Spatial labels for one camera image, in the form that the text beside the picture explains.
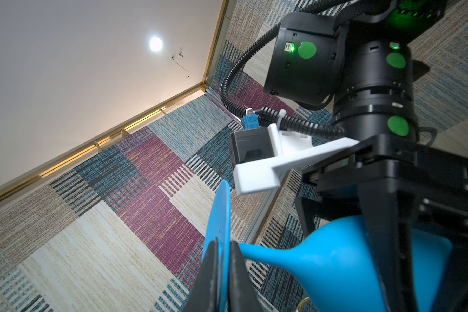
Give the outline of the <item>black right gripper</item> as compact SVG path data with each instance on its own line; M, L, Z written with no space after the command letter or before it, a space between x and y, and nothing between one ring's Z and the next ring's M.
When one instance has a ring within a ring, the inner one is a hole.
M418 311L412 226L452 243L432 311L468 311L468 158L378 135L315 161L302 176L304 235L317 218L362 215L387 311Z

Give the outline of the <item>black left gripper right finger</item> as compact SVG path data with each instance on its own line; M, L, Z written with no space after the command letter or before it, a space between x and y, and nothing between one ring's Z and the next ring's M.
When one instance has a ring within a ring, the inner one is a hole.
M230 312L263 312L239 244L230 242L228 307Z

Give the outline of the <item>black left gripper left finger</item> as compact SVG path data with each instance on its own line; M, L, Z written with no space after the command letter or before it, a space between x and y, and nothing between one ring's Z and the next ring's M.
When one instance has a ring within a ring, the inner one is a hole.
M212 240L201 263L200 271L190 292L184 312L214 312L218 309L219 243Z

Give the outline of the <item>blue wine glass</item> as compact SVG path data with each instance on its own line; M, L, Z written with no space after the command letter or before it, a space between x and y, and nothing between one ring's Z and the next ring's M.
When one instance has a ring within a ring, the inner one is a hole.
M230 223L231 192L229 183L223 181L214 195L203 246L204 259L208 244L218 239L217 311L229 310L227 288L233 241ZM411 240L418 311L429 311L453 246L448 239L423 231L413 231ZM239 247L245 261L258 261L291 273L321 311L387 311L362 217L333 221L291 249L250 244Z

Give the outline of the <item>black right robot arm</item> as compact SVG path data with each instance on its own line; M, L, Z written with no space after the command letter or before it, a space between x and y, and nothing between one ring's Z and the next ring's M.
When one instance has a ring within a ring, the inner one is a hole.
M296 204L304 232L316 231L318 217L362 216L388 311L420 311L414 231L448 239L453 249L431 310L468 311L468 157L419 143L423 128L414 112L413 82L429 67L414 61L408 48L442 18L446 4L358 1L324 16L329 5L317 1L288 14L248 48L222 82L222 103L242 116L229 97L231 83L274 41L265 91L307 110L334 102L330 125L286 117L283 129L329 141L357 140L304 172L304 182L320 195Z

